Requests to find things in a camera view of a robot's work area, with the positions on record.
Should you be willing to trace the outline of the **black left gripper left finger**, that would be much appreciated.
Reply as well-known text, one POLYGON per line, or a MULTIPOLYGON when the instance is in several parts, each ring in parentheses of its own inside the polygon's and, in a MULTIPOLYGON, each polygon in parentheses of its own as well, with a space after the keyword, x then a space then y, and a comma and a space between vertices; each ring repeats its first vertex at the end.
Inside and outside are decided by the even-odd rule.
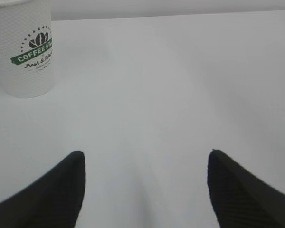
POLYGON ((74 151, 22 191, 0 203, 0 228, 73 228, 86 188, 82 151, 74 151))

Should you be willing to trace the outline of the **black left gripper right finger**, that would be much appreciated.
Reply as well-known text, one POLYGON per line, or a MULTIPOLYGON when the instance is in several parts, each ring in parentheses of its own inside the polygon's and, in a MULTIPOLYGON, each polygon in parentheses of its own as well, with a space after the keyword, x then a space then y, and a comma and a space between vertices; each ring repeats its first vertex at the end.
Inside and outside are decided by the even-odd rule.
POLYGON ((221 228, 285 228, 285 194, 221 150, 209 154, 207 185, 221 228))

